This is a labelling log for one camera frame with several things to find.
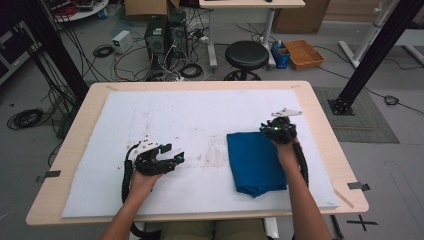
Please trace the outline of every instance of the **person's left arm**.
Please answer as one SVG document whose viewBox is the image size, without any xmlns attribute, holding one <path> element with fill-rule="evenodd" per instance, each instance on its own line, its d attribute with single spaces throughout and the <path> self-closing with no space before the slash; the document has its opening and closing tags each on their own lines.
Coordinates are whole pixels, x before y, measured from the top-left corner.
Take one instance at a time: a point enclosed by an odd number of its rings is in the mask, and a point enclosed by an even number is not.
<svg viewBox="0 0 424 240">
<path fill-rule="evenodd" d="M 108 228 L 103 232 L 100 240 L 125 239 L 128 236 L 138 209 L 140 209 L 144 200 L 151 192 L 156 180 L 161 176 L 145 176 L 138 171 L 134 171 L 127 200 L 112 219 Z"/>
</svg>

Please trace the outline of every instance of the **person's left hand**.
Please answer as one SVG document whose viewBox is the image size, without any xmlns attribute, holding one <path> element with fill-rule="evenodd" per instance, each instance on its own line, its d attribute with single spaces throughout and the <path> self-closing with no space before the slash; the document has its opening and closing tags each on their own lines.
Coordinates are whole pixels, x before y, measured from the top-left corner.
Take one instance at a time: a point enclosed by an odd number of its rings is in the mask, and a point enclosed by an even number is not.
<svg viewBox="0 0 424 240">
<path fill-rule="evenodd" d="M 131 179 L 130 193 L 128 194 L 129 199 L 134 199 L 142 202 L 152 191 L 156 181 L 162 176 L 146 176 L 135 170 Z"/>
</svg>

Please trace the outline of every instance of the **stool seat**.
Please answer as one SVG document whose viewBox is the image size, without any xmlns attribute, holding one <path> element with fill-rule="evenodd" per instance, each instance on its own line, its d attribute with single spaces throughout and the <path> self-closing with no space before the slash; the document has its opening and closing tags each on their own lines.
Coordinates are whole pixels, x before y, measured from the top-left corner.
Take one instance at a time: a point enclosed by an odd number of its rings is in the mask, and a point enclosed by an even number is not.
<svg viewBox="0 0 424 240">
<path fill-rule="evenodd" d="M 254 41 L 238 41 L 225 51 L 228 63 L 242 71 L 259 69 L 268 62 L 268 50 Z"/>
</svg>

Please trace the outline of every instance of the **folded blue fabric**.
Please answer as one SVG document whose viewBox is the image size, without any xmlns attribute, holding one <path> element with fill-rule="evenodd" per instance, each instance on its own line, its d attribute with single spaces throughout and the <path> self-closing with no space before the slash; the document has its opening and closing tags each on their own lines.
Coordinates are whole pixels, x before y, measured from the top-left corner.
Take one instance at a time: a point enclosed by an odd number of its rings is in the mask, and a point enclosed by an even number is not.
<svg viewBox="0 0 424 240">
<path fill-rule="evenodd" d="M 277 149 L 262 133 L 228 134 L 227 142 L 237 192 L 255 198 L 268 191 L 287 189 Z"/>
</svg>

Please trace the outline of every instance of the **person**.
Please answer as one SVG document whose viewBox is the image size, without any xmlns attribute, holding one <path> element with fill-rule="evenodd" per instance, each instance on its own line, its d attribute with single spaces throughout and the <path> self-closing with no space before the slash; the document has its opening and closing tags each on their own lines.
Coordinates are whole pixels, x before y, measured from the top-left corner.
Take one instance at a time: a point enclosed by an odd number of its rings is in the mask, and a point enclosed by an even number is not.
<svg viewBox="0 0 424 240">
<path fill-rule="evenodd" d="M 302 174 L 292 144 L 275 143 L 278 159 L 286 174 L 289 185 L 296 240 L 332 239 Z M 138 209 L 147 198 L 161 175 L 144 176 L 134 171 L 127 200 L 100 237 L 101 240 L 125 239 Z M 172 222 L 165 224 L 163 240 L 206 240 L 206 239 L 267 239 L 261 219 L 239 219 L 223 221 Z"/>
</svg>

